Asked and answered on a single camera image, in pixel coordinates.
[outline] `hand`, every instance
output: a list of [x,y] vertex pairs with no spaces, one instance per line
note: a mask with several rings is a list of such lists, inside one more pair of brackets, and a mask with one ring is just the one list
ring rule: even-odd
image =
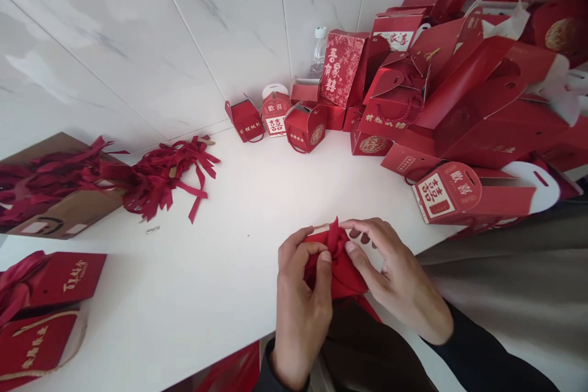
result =
[[[302,390],[325,342],[333,318],[331,254],[323,244],[301,243],[314,231],[302,228],[278,250],[276,346],[274,375],[287,388]],[[304,281],[309,256],[320,253],[314,292]]]
[[354,242],[345,245],[374,298],[429,343],[446,343],[453,334],[449,307],[392,226],[375,218],[351,219],[342,222],[341,227],[352,228],[357,235],[367,234],[384,259],[379,273],[361,247]]

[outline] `plastic water bottle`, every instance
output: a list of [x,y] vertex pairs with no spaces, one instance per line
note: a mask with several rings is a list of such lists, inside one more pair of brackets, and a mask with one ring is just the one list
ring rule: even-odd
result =
[[320,78],[323,75],[323,66],[325,65],[326,26],[316,28],[314,30],[314,36],[317,39],[317,43],[314,46],[314,54],[312,54],[309,78]]

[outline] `white table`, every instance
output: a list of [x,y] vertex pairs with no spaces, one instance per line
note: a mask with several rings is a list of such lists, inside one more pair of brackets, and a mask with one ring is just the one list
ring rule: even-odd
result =
[[[231,129],[213,140],[209,152],[222,163],[194,225],[194,197],[177,189],[171,210],[148,224],[121,208],[68,241],[8,237],[2,270],[38,249],[110,254],[86,302],[79,354],[19,391],[159,392],[267,335],[277,248],[300,227],[381,217],[415,254],[462,228],[426,225],[412,189],[381,157],[352,156],[347,133],[327,132],[308,155],[285,137],[243,144]],[[197,186],[195,173],[186,181]]]

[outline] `brown cardboard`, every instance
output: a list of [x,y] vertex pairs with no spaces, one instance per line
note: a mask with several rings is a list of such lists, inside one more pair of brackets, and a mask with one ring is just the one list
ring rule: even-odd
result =
[[[26,165],[31,160],[49,153],[77,153],[88,148],[89,146],[83,142],[65,133],[59,133],[0,161],[0,164]],[[101,158],[121,162],[108,154],[102,154]],[[119,208],[123,204],[124,193],[124,189],[103,192],[79,190],[53,205],[46,212],[12,229],[0,227],[0,233],[69,239]]]

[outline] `white tile wall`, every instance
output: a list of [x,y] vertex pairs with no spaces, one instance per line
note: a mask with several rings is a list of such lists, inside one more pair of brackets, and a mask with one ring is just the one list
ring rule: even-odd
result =
[[314,28],[402,0],[2,0],[0,157],[65,130],[135,157],[230,125],[223,101],[305,75]]

